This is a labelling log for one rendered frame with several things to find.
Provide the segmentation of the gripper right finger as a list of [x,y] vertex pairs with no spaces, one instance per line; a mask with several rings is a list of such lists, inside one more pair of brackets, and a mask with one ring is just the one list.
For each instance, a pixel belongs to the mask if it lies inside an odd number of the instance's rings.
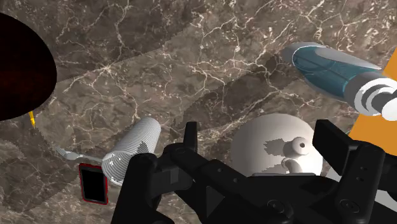
[[310,208],[320,224],[397,224],[397,212],[375,201],[377,190],[397,200],[397,156],[351,139],[329,120],[318,120],[313,146],[341,179]]

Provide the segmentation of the orange flat board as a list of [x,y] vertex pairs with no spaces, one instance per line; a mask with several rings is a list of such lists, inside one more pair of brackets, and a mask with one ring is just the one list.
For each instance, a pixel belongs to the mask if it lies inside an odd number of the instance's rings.
[[[397,47],[383,74],[397,81]],[[387,121],[381,116],[359,115],[349,136],[355,140],[375,144],[386,153],[397,156],[397,121]]]

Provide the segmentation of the white round lidded pot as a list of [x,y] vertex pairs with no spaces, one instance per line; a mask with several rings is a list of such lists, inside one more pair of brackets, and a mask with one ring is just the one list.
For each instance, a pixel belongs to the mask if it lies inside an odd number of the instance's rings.
[[298,117],[272,113],[241,125],[230,148],[232,168],[245,176],[320,175],[323,157],[313,147],[314,130]]

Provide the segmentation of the silver fork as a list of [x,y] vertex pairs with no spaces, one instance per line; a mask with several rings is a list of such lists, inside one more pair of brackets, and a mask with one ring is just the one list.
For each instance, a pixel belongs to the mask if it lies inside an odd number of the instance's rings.
[[78,158],[87,158],[89,160],[93,160],[96,162],[100,162],[100,163],[102,162],[101,158],[91,157],[89,155],[84,155],[84,154],[78,154],[73,151],[67,151],[57,145],[54,145],[53,148],[55,149],[56,152],[58,152],[60,155],[62,155],[67,160],[76,160]]

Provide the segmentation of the white ribbed cylinder cup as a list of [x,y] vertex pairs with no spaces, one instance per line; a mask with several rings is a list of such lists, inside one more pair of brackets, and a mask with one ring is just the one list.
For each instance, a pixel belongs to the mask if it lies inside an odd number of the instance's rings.
[[154,118],[140,119],[102,159],[102,171],[110,182],[122,186],[130,159],[140,153],[154,154],[160,133]]

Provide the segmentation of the dark red round bowl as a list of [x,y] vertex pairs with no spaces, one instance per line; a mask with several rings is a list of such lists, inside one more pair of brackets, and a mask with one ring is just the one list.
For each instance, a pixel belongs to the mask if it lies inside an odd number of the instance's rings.
[[56,82],[57,68],[45,42],[29,26],[0,13],[0,121],[38,108]]

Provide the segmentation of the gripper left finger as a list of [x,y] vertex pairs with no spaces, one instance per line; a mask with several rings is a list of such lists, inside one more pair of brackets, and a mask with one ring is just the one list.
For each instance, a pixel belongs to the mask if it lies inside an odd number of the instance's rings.
[[188,122],[183,142],[165,147],[161,157],[133,156],[111,224],[175,224],[158,212],[165,193],[176,193],[202,224],[258,224],[258,211],[237,195],[243,179],[219,160],[197,153],[197,123]]

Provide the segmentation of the red black phone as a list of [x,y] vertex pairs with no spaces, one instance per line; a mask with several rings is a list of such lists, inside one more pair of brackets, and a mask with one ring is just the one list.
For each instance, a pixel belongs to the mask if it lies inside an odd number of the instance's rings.
[[106,205],[108,203],[108,182],[101,166],[80,163],[79,176],[83,200]]

